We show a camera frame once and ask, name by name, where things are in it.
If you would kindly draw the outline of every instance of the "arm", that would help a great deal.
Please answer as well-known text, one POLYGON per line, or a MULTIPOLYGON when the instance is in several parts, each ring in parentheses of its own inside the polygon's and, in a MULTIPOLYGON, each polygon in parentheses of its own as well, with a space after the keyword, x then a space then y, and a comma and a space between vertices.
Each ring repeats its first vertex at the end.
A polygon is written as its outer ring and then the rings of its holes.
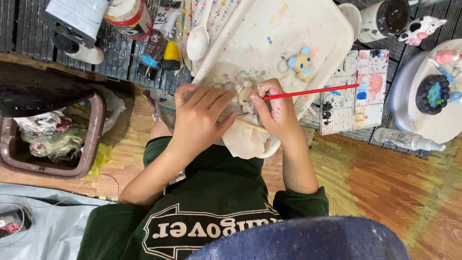
POLYGON ((284 93, 277 79, 258 85, 251 99, 265 128, 279 140, 283 148, 282 174, 286 189, 313 194, 319 189, 311 164, 305 137, 295 116, 292 97, 271 99, 271 111, 262 99, 265 95, 284 93))
POLYGON ((231 113, 216 124, 221 112, 236 95, 223 88, 201 87, 189 101, 187 91, 196 85, 184 84, 175 93, 175 132, 169 145, 148 167, 140 172, 122 191, 117 203, 152 207, 162 196, 169 181, 202 151, 220 139, 234 123, 238 112, 231 113))

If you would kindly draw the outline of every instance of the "glue bottle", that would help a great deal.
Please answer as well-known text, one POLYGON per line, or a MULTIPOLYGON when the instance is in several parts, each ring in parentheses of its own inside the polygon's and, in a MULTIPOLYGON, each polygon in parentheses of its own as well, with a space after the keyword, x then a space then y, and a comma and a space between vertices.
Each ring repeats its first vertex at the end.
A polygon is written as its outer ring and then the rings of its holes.
POLYGON ((396 145, 413 151, 419 149, 426 151, 444 151, 444 149, 446 149, 445 145, 438 144, 421 135, 393 129, 379 128, 376 130, 374 138, 378 142, 396 145))
POLYGON ((62 34, 56 34, 53 39, 56 48, 62 50, 67 56, 91 64, 100 64, 104 60, 104 52, 96 47, 89 49, 62 34))

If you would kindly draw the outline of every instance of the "wooden floor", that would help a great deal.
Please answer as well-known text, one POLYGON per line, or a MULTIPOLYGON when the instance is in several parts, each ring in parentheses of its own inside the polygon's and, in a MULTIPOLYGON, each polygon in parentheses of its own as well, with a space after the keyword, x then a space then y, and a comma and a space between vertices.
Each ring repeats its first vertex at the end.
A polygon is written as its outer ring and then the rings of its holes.
MULTIPOLYGON (((102 141, 114 147, 114 161, 102 169, 115 178, 120 191, 143 169, 142 156, 152 127, 152 111, 142 89, 118 93, 126 103, 116 126, 102 141)), ((339 135, 320 136, 305 129, 319 183, 326 187, 333 215, 363 216, 391 228, 413 260, 462 259, 462 171, 456 163, 438 164, 412 155, 371 146, 339 135)), ((263 177, 272 202, 284 189, 282 150, 265 160, 263 177)), ((0 181, 72 191, 81 181, 58 181, 0 168, 0 181)), ((113 180, 102 176, 86 181, 77 194, 116 198, 113 180)))

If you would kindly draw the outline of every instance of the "trash bin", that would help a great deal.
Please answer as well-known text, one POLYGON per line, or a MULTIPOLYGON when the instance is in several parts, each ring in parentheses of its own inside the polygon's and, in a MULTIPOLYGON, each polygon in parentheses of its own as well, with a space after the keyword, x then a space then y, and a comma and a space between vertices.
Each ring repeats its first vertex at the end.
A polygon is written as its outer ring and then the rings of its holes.
POLYGON ((84 79, 15 63, 0 62, 0 165, 8 170, 58 180, 85 176, 96 157, 106 113, 104 97, 84 79), (85 144, 74 165, 60 165, 35 157, 25 149, 13 118, 31 117, 83 100, 91 102, 85 144))

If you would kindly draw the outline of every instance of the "cow figurine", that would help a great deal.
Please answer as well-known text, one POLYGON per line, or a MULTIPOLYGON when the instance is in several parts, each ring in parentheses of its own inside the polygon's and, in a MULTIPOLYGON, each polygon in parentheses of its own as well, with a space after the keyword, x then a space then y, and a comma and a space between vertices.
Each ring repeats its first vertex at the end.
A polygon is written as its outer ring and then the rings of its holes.
POLYGON ((399 36, 398 42, 406 41, 406 44, 419 46, 422 39, 427 38, 446 22, 447 20, 440 20, 432 16, 424 16, 414 20, 407 25, 407 30, 399 36))

